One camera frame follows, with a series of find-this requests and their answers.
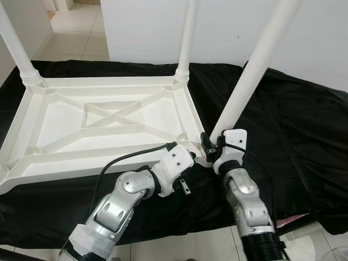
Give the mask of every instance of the cable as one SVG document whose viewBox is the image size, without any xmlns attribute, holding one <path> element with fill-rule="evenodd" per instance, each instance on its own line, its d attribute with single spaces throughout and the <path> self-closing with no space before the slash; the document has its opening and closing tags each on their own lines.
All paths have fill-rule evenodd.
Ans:
<svg viewBox="0 0 348 261">
<path fill-rule="evenodd" d="M 162 150 L 163 148 L 168 148 L 169 146 L 171 146 L 173 143 L 166 143 L 164 145 L 161 145 L 159 147 L 155 147 L 155 148 L 149 148 L 148 150 L 143 150 L 143 151 L 137 151 L 137 152 L 134 152 L 134 153 L 131 153 L 131 154 L 128 154 L 128 155 L 124 155 L 124 156 L 121 156 L 117 159 L 114 159 L 112 161 L 110 161 L 103 169 L 102 171 L 100 172 L 98 178 L 97 178 L 97 182 L 96 182 L 96 185 L 94 187 L 94 191 L 93 191 L 93 197 L 92 197 L 92 200 L 91 200 L 91 205 L 90 205 L 90 208 L 89 208 L 89 211 L 88 211 L 88 216 L 90 214 L 92 214 L 93 210 L 94 210 L 94 205 L 95 205 L 95 201 L 96 201 L 96 196 L 97 196 L 97 192 L 98 192 L 98 188 L 99 188 L 99 185 L 101 183 L 101 180 L 102 180 L 102 176 L 103 174 L 107 171 L 108 168 L 110 168 L 112 165 L 114 165 L 115 163 L 121 161 L 121 160 L 124 160 L 124 159 L 128 159 L 128 158 L 131 158 L 131 157 L 135 157 L 135 156 L 138 156 L 138 155 L 142 155 L 142 154 L 146 154 L 146 153 L 150 153 L 150 152 L 154 152 L 154 151 L 159 151 L 159 150 Z"/>
<path fill-rule="evenodd" d="M 250 151 L 247 151 L 243 148 L 240 148 L 238 146 L 235 146 L 235 145 L 231 145 L 231 144 L 224 144 L 226 147 L 230 147 L 230 148 L 233 148 L 235 150 L 238 150 L 238 151 L 242 151 L 248 155 L 250 155 L 254 160 L 256 160 L 258 162 L 258 164 L 261 166 L 261 168 L 263 169 L 263 171 L 265 172 L 265 174 L 268 176 L 269 180 L 270 180 L 270 184 L 271 184 L 271 190 L 272 190 L 272 200 L 271 200 L 271 209 L 272 209 L 272 220 L 273 220 L 273 227 L 274 227 L 274 231 L 276 233 L 276 238 L 277 238 L 277 241 L 278 243 L 280 244 L 280 240 L 279 240 L 279 235 L 278 235 L 278 228 L 277 228 L 277 210 L 276 210 L 276 201 L 275 201 L 275 196 L 274 196 L 274 190 L 273 190 L 273 187 L 274 187 L 274 184 L 273 184 L 273 179 L 271 177 L 271 175 L 269 174 L 269 172 L 267 171 L 266 167 L 263 165 L 262 161 L 252 152 Z M 289 260 L 289 257 L 287 255 L 287 253 L 285 252 L 285 249 L 283 249 L 283 254 L 285 256 L 285 258 L 287 260 Z"/>
</svg>

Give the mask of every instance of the floor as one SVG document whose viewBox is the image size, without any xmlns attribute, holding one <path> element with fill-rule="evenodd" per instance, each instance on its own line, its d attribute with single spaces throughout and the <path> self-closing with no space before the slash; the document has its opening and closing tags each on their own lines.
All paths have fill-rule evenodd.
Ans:
<svg viewBox="0 0 348 261">
<path fill-rule="evenodd" d="M 74 4 L 69 12 L 56 12 L 51 24 L 54 35 L 36 60 L 109 60 L 100 5 Z M 317 231 L 296 240 L 285 237 L 283 240 L 291 260 L 348 260 L 348 233 L 334 237 L 326 231 Z M 59 253 L 59 250 L 0 247 L 48 261 L 55 260 Z M 246 261 L 236 227 L 117 246 L 112 257 L 122 261 L 185 261 L 189 258 Z"/>
<path fill-rule="evenodd" d="M 100 5 L 77 4 L 52 17 L 54 35 L 34 60 L 109 61 Z"/>
</svg>

